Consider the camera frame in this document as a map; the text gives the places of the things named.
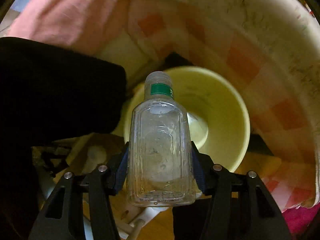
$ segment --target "green label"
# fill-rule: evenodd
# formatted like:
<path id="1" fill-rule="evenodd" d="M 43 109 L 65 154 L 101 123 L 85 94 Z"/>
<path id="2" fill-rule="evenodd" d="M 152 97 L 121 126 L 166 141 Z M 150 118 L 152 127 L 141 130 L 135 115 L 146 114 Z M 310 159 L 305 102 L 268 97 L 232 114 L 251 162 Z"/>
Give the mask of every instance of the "green label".
<path id="1" fill-rule="evenodd" d="M 166 84 L 157 83 L 151 85 L 151 95 L 162 94 L 173 98 L 173 90 Z"/>

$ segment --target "floor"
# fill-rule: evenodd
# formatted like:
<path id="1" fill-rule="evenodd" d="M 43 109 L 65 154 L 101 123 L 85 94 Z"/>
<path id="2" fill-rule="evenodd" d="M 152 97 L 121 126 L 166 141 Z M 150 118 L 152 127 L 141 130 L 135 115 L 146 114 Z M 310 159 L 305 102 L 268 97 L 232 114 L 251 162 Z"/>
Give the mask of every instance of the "floor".
<path id="1" fill-rule="evenodd" d="M 3 21 L 0 23 L 0 38 L 5 36 L 12 22 L 18 17 L 20 12 L 9 9 Z"/>

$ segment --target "magenta cloth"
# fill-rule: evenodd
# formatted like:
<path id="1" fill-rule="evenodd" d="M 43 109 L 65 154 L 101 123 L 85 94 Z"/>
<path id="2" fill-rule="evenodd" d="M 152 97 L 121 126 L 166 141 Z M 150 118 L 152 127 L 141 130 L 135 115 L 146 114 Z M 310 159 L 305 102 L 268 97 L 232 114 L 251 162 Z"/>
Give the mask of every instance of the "magenta cloth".
<path id="1" fill-rule="evenodd" d="M 320 204 L 312 208 L 292 208 L 282 213 L 292 235 L 302 234 L 320 209 Z"/>

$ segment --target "orange checkered pattern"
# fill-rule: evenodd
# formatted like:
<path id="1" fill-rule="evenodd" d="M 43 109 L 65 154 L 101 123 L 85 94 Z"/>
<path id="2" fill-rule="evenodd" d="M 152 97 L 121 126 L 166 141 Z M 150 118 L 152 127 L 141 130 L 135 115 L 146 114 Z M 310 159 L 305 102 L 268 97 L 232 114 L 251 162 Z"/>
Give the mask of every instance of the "orange checkered pattern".
<path id="1" fill-rule="evenodd" d="M 314 198 L 316 146 L 280 66 L 239 31 L 186 4 L 131 0 L 128 21 L 128 33 L 154 60 L 177 52 L 219 73 L 240 92 L 252 127 L 283 161 L 263 178 L 282 210 Z"/>

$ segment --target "bottle body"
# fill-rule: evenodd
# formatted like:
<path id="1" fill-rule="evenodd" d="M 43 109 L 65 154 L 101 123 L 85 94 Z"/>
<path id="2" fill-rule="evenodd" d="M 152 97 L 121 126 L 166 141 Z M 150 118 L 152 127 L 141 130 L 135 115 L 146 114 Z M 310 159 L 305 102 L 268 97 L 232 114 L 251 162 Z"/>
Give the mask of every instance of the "bottle body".
<path id="1" fill-rule="evenodd" d="M 187 112 L 172 99 L 170 84 L 154 79 L 148 83 L 147 78 L 146 101 L 132 112 L 129 202 L 153 207 L 191 204 L 195 191 Z"/>

